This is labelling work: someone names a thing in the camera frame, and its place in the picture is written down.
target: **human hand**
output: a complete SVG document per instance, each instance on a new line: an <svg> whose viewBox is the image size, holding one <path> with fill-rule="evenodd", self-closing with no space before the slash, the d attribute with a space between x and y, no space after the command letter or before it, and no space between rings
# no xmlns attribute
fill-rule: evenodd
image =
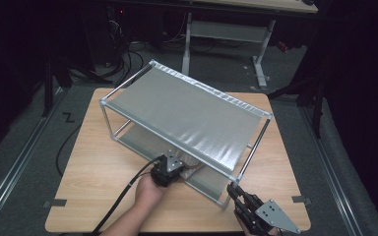
<svg viewBox="0 0 378 236"><path fill-rule="evenodd" d="M149 173L144 174L137 185L134 205L151 210L162 200L167 189L156 185Z"/></svg>

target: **upper shelf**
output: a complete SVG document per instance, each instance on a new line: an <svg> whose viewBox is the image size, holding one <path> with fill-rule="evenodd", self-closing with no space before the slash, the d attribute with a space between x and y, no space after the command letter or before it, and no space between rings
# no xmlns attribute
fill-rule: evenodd
<svg viewBox="0 0 378 236"><path fill-rule="evenodd" d="M106 105L211 167L230 173L268 112L156 61Z"/></svg>

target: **metal rod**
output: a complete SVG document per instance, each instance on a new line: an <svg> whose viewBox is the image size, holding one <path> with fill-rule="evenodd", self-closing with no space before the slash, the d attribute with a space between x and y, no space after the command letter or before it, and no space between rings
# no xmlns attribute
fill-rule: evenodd
<svg viewBox="0 0 378 236"><path fill-rule="evenodd" d="M247 166L248 166L248 164L250 163L250 160L251 160L251 158L253 157L254 152L256 152L257 146L259 145L260 141L262 140L263 135L265 134L265 131L266 131L266 129L267 129L267 127L268 127L270 121L271 121L271 119L267 119L267 120L266 120L266 123L265 123L265 125L263 126L263 129L262 129L262 131L260 132L260 135L259 135L259 137L258 137L257 140L256 140L256 143L254 143L253 148L251 148L250 153L248 154L248 157L247 157L246 161L244 162L244 165L243 165L242 168L241 168L241 171L240 171L240 174L241 174L241 175L243 175L244 172L245 172L245 170L247 169Z"/></svg>

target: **black cable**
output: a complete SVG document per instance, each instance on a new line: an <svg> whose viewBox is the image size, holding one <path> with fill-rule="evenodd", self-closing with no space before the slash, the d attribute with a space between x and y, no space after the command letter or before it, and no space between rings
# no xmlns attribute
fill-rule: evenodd
<svg viewBox="0 0 378 236"><path fill-rule="evenodd" d="M149 161L141 170L134 176L134 178L128 183L128 185L125 187L125 189L122 191L121 195L118 197L118 199L115 201L109 212L106 214L106 216L100 221L100 223L97 225L97 227L94 229L94 231L91 233L91 235L97 235L97 232L99 232L100 228L103 226L103 224L106 222L106 220L112 215L112 213L115 211L116 207L118 207L119 203L121 203L124 196L127 194L128 190L133 186L134 182L142 175L142 172L149 167L149 165L153 164L154 162L158 161L159 157L156 157Z"/></svg>
<svg viewBox="0 0 378 236"><path fill-rule="evenodd" d="M70 135L66 138L66 140L63 142L63 145L61 145L60 149L57 152L57 155L56 155L56 168L57 168L57 172L59 173L59 175L61 177L63 177L63 173L61 172L60 166L59 166L59 158L60 158L61 150L66 146L67 142L70 140L70 138L72 138L73 134L75 134L79 130L79 128L81 128L81 126L82 126L82 123L78 127L76 127L76 129L74 131L72 131L72 133L70 133Z"/></svg>

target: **gray carpet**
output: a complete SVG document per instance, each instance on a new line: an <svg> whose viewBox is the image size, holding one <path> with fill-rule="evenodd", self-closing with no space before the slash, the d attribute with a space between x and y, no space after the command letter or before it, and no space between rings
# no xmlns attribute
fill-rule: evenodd
<svg viewBox="0 0 378 236"><path fill-rule="evenodd" d="M170 44L163 50L138 43L133 47L143 48L138 52L144 58L145 64L155 59L180 71L182 48L171 48L176 45ZM223 91L270 93L288 85L306 48L291 49L283 53L275 47L269 47L263 59L265 74L270 76L268 88L258 89L250 57L254 55L256 46L247 44L236 49L214 46L208 52L202 52L206 50L205 45L194 46L197 51L192 54L190 76ZM138 71L140 61L139 58L131 56L130 75L133 75ZM115 81L118 77L116 75L110 79ZM56 155L67 137L83 121L96 87L100 85L75 80L73 87L56 107L32 150L31 159L23 174L0 210L0 235L54 235L44 229L49 209L43 207L43 204L53 199L61 179L55 166ZM320 152L300 109L295 105L294 97L284 95L271 103L300 191L311 201L307 210L312 226L302 235L349 235L324 172ZM42 104L43 89L36 93L33 102L13 123L10 133L0 145L0 183L41 119ZM67 113L71 114L69 121L66 120ZM347 159L327 105L324 106L321 132L321 142L344 184L346 195L350 198L350 204L360 222L362 235L378 235L378 214ZM76 134L60 153L62 170L68 161Z"/></svg>

